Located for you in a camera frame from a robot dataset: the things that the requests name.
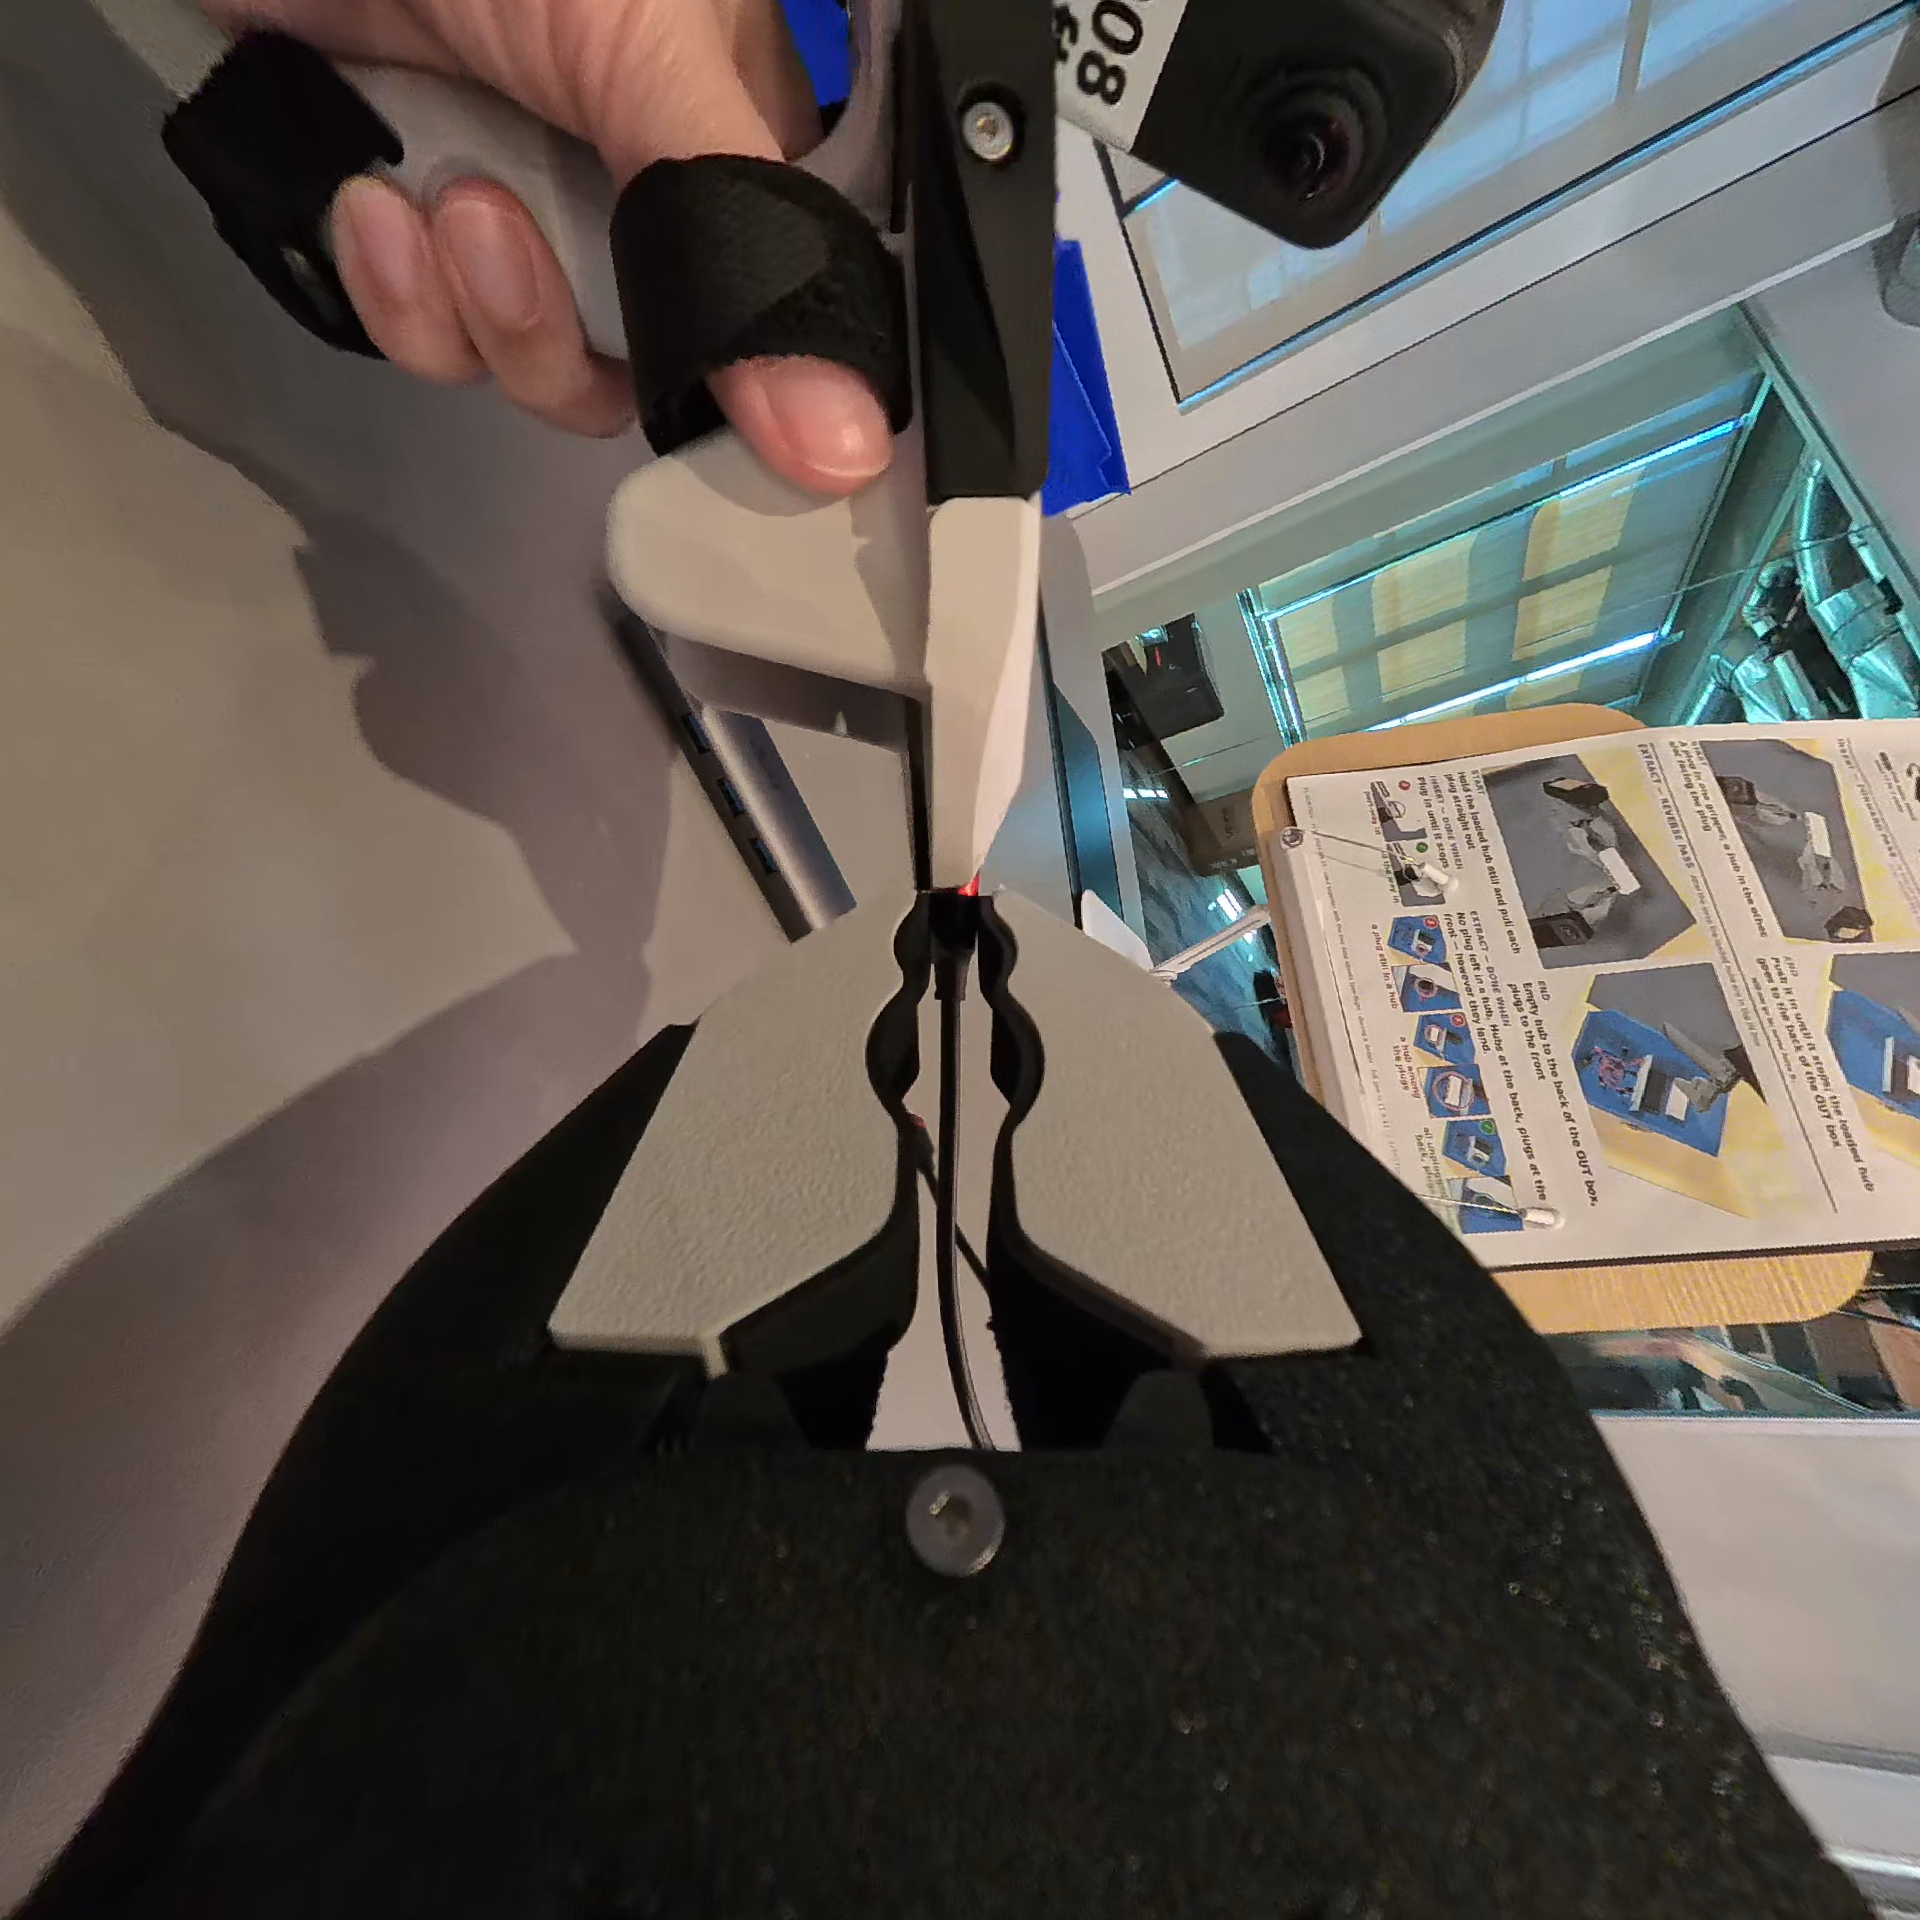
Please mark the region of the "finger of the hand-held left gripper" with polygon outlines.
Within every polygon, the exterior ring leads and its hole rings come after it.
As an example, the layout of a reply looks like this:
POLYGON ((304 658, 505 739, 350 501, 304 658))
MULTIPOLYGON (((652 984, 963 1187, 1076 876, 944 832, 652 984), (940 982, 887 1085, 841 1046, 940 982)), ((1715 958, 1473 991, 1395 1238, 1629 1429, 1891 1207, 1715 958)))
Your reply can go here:
POLYGON ((1017 798, 1039 624, 1038 495, 928 517, 928 879, 959 890, 1017 798))
POLYGON ((747 448, 685 448, 607 503, 607 581, 703 703, 821 733, 905 739, 925 694, 921 452, 816 495, 747 448))

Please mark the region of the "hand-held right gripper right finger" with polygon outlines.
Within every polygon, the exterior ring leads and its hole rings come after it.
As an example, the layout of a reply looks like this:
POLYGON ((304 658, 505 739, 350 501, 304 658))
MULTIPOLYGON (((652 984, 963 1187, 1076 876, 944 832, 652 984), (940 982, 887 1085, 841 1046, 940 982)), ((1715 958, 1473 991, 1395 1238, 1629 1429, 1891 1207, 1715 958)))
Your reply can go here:
POLYGON ((993 1202, 1043 1284, 1182 1363, 1360 1327, 1216 1045, 1164 981, 1014 892, 981 908, 993 1202))

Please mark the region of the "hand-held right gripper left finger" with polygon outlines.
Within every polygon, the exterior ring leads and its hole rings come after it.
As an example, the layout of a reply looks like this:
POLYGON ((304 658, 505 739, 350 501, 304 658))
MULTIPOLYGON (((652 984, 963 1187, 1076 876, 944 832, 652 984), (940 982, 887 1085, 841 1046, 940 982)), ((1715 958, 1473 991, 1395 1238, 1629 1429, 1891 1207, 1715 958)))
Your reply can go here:
POLYGON ((857 904, 708 1006, 548 1314, 558 1347, 785 1373, 900 1335, 918 903, 857 904))

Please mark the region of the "blue plastic bin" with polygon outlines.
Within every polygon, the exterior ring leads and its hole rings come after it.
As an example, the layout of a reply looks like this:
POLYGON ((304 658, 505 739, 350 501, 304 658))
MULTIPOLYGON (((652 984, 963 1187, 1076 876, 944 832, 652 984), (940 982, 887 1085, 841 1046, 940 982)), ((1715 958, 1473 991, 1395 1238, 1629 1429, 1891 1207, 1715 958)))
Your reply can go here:
MULTIPOLYGON (((782 3, 807 87, 830 133, 854 77, 854 37, 843 3, 782 3)), ((1083 248, 1067 236, 1051 251, 1051 365, 1046 406, 1046 478, 1039 494, 1049 519, 1108 495, 1129 494, 1112 386, 1097 334, 1083 248)))

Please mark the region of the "grey usb hub with cable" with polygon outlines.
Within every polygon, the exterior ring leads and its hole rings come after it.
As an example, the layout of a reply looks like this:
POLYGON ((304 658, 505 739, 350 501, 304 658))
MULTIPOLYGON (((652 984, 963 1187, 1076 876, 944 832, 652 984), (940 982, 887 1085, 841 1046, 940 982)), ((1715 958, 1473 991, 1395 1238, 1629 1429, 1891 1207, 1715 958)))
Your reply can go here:
POLYGON ((768 723, 691 698, 660 663, 640 667, 743 871, 789 942, 843 918, 854 896, 768 723))

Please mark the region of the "person's left hand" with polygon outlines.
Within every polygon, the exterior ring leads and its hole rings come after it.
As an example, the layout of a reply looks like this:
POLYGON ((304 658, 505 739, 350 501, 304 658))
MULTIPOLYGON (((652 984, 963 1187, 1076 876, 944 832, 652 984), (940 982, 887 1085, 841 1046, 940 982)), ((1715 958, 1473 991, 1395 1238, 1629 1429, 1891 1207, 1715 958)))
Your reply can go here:
MULTIPOLYGON (((822 136, 774 3, 205 3, 225 34, 275 29, 355 64, 473 79, 597 148, 616 182, 703 152, 796 160, 822 136)), ((636 420, 631 380, 591 351, 558 258, 500 182, 452 178, 415 203, 356 176, 329 211, 332 253, 369 342, 438 384, 491 378, 577 436, 636 420)), ((785 483, 847 495, 884 472, 872 390, 822 358, 751 358, 711 378, 734 432, 785 483)))

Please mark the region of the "small black device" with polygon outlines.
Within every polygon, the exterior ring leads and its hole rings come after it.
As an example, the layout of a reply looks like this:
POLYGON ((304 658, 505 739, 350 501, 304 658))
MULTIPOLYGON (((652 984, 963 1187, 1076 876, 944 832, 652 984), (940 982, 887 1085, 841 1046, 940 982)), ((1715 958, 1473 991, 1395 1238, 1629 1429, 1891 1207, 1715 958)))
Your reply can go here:
POLYGON ((1175 614, 1103 650, 1115 716, 1159 741, 1212 727, 1224 703, 1198 614, 1175 614))

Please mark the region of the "window with white blinds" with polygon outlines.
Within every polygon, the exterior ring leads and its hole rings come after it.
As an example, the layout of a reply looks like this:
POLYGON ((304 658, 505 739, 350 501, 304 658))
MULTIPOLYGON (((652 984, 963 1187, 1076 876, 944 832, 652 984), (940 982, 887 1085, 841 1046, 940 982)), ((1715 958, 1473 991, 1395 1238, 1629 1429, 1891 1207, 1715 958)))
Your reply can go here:
POLYGON ((1283 245, 1188 182, 1108 160, 1119 231, 1179 405, 1516 231, 1668 136, 1851 48, 1870 3, 1516 3, 1441 133, 1364 226, 1283 245))

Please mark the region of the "silver ventilation duct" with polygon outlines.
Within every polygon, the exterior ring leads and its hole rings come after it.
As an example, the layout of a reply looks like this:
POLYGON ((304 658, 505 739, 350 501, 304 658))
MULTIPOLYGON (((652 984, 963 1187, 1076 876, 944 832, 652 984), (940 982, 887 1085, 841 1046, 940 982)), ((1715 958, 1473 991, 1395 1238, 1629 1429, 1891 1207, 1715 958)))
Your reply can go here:
POLYGON ((1789 717, 1915 719, 1915 621, 1823 461, 1808 463, 1744 618, 1789 717))

